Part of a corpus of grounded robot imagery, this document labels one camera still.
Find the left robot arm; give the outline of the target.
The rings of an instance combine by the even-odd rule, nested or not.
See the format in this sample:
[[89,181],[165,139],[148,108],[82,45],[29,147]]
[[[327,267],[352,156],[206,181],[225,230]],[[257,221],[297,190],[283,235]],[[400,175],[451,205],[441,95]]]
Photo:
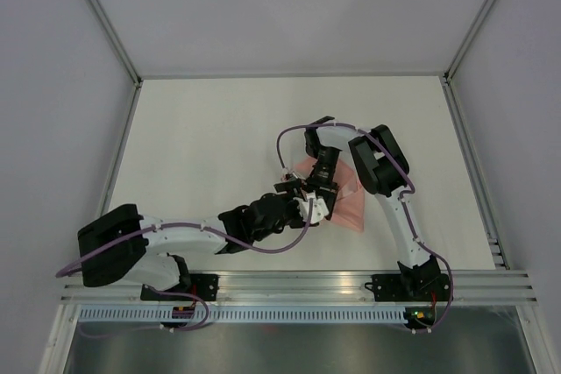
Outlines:
[[78,231],[82,282],[93,288],[127,279],[183,300],[191,290],[184,254],[265,254],[258,243],[286,227],[307,232],[315,204],[315,196],[292,189],[193,222],[165,221],[140,214],[134,204],[121,205]]

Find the pink satin napkin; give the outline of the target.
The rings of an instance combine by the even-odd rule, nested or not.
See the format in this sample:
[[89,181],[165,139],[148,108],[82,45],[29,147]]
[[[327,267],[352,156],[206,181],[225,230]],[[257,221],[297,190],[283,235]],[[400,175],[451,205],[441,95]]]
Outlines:
[[[302,176],[301,190],[303,196],[307,193],[304,190],[305,180],[315,163],[316,159],[306,158],[294,166],[294,170]],[[342,159],[339,159],[334,181],[338,184],[339,190],[329,222],[362,233],[364,231],[365,189],[355,170]]]

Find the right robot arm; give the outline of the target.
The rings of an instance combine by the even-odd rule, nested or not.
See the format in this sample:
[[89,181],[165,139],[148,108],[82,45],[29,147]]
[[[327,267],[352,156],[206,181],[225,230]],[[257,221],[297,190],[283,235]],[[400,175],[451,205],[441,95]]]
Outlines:
[[424,243],[411,203],[415,193],[408,161],[386,125],[369,131],[326,116],[305,127],[306,153],[325,176],[340,152],[352,158],[362,187],[373,195],[387,219],[397,250],[398,292],[405,301],[445,302],[452,277],[443,260]]

